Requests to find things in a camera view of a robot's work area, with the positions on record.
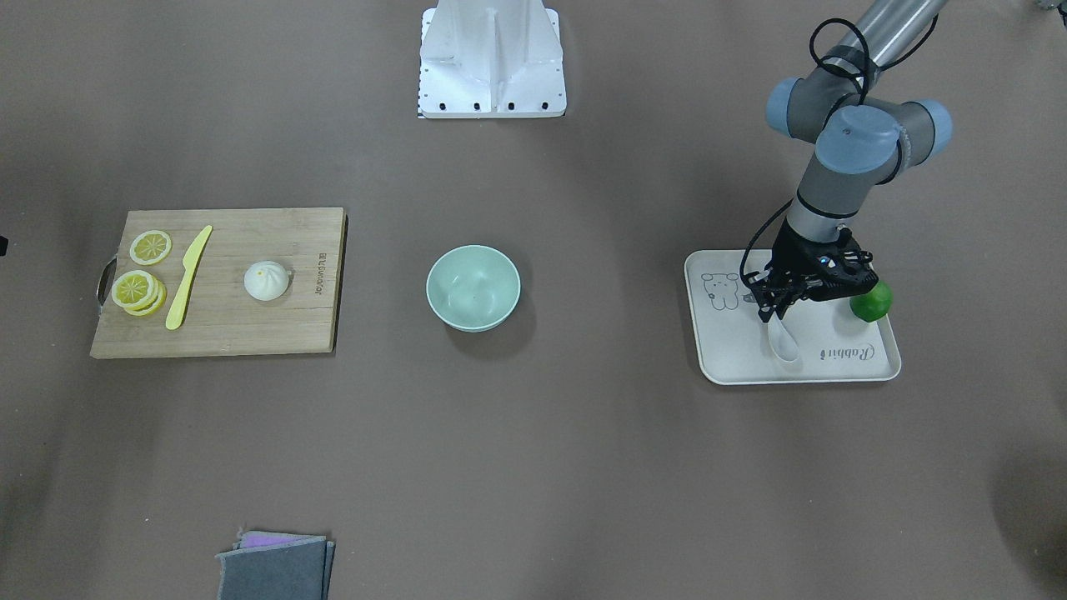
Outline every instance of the lime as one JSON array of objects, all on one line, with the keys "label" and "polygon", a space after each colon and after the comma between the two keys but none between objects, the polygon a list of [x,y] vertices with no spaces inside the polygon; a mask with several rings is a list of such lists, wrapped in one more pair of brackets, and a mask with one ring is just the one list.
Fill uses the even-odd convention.
[{"label": "lime", "polygon": [[848,306],[851,307],[853,314],[867,322],[874,322],[886,316],[892,304],[893,290],[880,280],[871,291],[848,299]]},{"label": "lime", "polygon": [[171,236],[159,230],[144,232],[130,243],[130,258],[142,266],[155,265],[170,253]]}]

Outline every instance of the lemon slice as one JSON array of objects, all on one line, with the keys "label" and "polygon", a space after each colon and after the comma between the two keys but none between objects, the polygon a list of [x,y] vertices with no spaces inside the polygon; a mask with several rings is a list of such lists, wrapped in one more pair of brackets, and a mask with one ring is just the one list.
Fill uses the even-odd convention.
[{"label": "lemon slice", "polygon": [[145,271],[127,271],[111,286],[111,299],[123,309],[140,311],[156,301],[160,283]]},{"label": "lemon slice", "polygon": [[146,316],[155,313],[163,304],[165,304],[166,303],[166,286],[163,285],[163,282],[161,282],[161,281],[157,281],[157,283],[159,285],[156,286],[156,290],[157,290],[156,291],[156,300],[152,304],[148,304],[147,307],[142,309],[140,311],[132,311],[130,309],[124,309],[126,311],[126,313],[129,314],[129,315],[132,315],[134,317],[146,317]]},{"label": "lemon slice", "polygon": [[170,253],[171,236],[159,230],[144,232],[130,243],[130,258],[145,267],[159,263]]}]

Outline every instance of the bear drawing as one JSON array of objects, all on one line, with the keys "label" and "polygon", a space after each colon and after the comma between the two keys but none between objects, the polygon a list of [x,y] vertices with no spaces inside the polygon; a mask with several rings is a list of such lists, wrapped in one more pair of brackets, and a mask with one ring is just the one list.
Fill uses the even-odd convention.
[{"label": "bear drawing", "polygon": [[737,307],[737,273],[703,273],[700,279],[704,280],[704,291],[716,311]]}]

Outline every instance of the wooden cutting board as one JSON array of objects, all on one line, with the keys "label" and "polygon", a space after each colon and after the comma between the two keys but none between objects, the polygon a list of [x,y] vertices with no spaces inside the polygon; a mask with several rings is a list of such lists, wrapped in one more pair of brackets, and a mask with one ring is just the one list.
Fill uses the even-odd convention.
[{"label": "wooden cutting board", "polygon": [[[164,327],[185,271],[181,257],[205,225],[204,247],[189,296],[185,323]],[[345,252],[344,208],[254,208],[236,210],[133,210],[126,217],[115,275],[142,269],[166,285],[166,304],[147,317],[132,317],[109,297],[96,326],[90,356],[96,359],[286,354],[333,350]],[[130,242],[148,230],[171,235],[161,263],[142,267]],[[244,290],[244,271],[274,260],[292,271],[280,298],[260,302]]]}]

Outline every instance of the black cable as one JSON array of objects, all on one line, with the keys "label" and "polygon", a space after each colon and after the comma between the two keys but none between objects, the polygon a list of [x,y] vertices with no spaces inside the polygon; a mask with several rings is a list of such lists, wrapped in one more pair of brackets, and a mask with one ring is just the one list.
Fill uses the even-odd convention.
[{"label": "black cable", "polygon": [[752,247],[755,246],[757,240],[760,239],[760,236],[763,235],[763,232],[767,231],[767,227],[769,227],[770,224],[775,222],[775,219],[781,217],[782,212],[785,212],[785,209],[789,208],[791,204],[793,204],[793,199],[790,199],[789,202],[783,204],[781,208],[779,208],[774,215],[771,215],[770,218],[767,219],[763,223],[763,225],[760,226],[759,230],[757,230],[755,235],[752,236],[752,239],[749,240],[748,246],[745,247],[745,254],[743,254],[740,257],[740,267],[737,269],[737,274],[740,277],[740,282],[745,284],[745,287],[747,287],[749,291],[754,291],[754,290],[752,289],[752,286],[748,284],[748,279],[745,277],[745,264],[748,263],[748,253],[752,251]]},{"label": "black cable", "polygon": [[901,57],[901,58],[896,59],[895,61],[889,63],[888,65],[881,67],[881,69],[882,70],[889,70],[889,69],[893,68],[894,66],[896,66],[896,65],[903,63],[904,61],[908,60],[908,57],[910,57],[911,54],[914,54],[915,50],[918,50],[923,44],[925,44],[926,41],[929,40],[930,34],[934,33],[934,28],[937,27],[937,18],[939,16],[940,16],[940,14],[934,15],[934,18],[930,19],[930,26],[929,26],[929,28],[926,30],[926,33],[923,34],[922,40],[920,40],[918,44],[915,44],[914,46],[912,46],[911,49],[908,50],[903,57]]},{"label": "black cable", "polygon": [[901,144],[901,140],[896,140],[896,167],[893,168],[893,172],[886,176],[885,179],[875,184],[876,186],[885,186],[886,184],[892,181],[901,173],[901,167],[904,165],[904,145]]},{"label": "black cable", "polygon": [[854,83],[858,83],[859,78],[863,77],[863,84],[860,85],[860,98],[859,98],[859,104],[862,105],[863,101],[866,99],[867,92],[871,91],[871,78],[874,76],[874,69],[876,68],[874,63],[871,62],[871,47],[867,45],[866,37],[863,35],[863,32],[860,31],[860,29],[856,27],[856,23],[854,23],[853,21],[848,19],[842,19],[839,17],[834,17],[832,19],[826,19],[825,21],[818,23],[818,27],[815,28],[815,31],[811,32],[811,37],[808,40],[808,53],[811,54],[812,60],[814,60],[815,64],[818,65],[818,67],[822,68],[823,70],[832,75],[841,75],[838,72],[842,70],[838,68],[838,72],[835,72],[834,68],[831,67],[831,65],[827,64],[825,60],[821,59],[818,54],[815,53],[815,40],[818,37],[819,32],[822,32],[823,29],[826,28],[826,26],[828,25],[843,25],[847,27],[849,31],[853,32],[853,35],[855,35],[856,38],[860,41],[860,47],[863,48],[864,64],[863,68],[860,69],[860,75],[848,74],[845,76],[848,79],[851,79]]}]

